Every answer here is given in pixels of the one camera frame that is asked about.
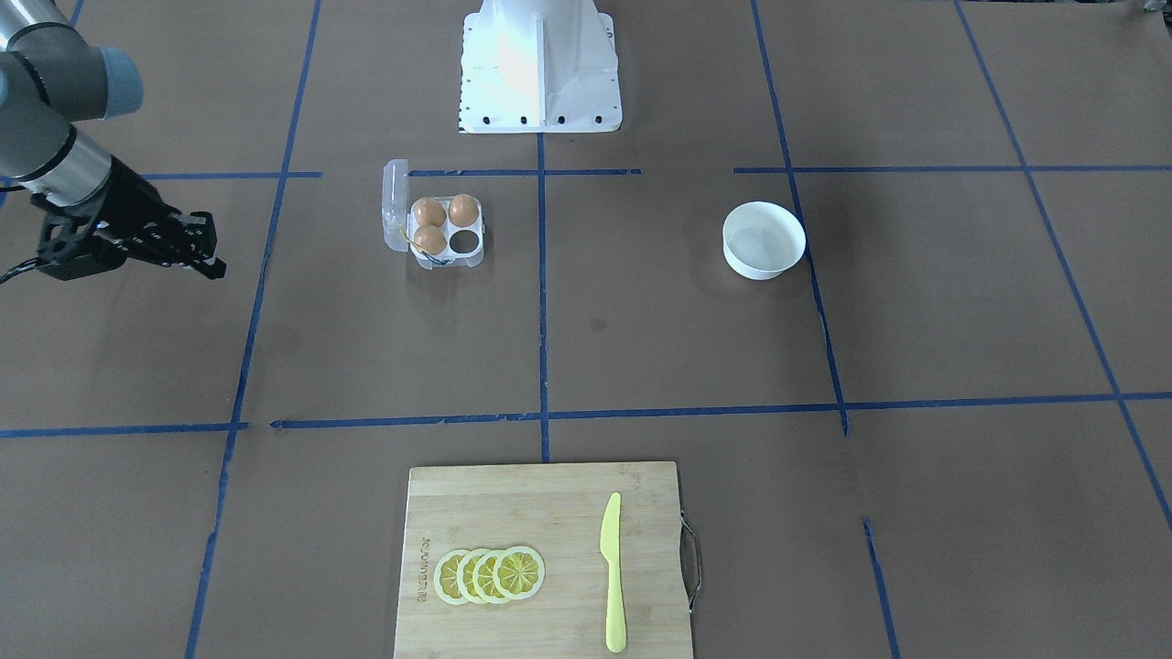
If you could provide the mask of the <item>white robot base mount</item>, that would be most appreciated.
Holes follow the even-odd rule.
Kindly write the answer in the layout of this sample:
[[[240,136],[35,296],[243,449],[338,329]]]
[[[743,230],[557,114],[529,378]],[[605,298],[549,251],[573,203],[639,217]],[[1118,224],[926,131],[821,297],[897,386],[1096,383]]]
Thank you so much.
[[[593,1],[484,1],[461,36],[461,133],[624,125],[614,22]]]

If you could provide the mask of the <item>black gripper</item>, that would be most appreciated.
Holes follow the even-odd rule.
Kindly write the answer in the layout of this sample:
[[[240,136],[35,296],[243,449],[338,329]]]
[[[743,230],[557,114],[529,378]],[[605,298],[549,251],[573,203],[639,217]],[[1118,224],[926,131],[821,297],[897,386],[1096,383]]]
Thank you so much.
[[[226,263],[216,254],[213,215],[179,215],[116,157],[89,199],[66,206],[38,193],[35,206],[45,212],[35,270],[50,278],[68,281],[105,274],[128,259],[185,266],[210,280],[226,274]]]

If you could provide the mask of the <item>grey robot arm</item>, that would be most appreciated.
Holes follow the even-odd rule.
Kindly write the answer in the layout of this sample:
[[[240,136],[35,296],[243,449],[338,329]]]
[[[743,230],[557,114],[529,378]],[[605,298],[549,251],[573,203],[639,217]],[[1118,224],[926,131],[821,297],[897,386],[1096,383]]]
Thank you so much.
[[[28,190],[45,213],[38,253],[4,281],[38,271],[61,281],[135,259],[216,280],[213,217],[166,204],[157,189],[79,128],[135,113],[143,81],[124,50],[86,41],[53,1],[1,11],[4,191]]]

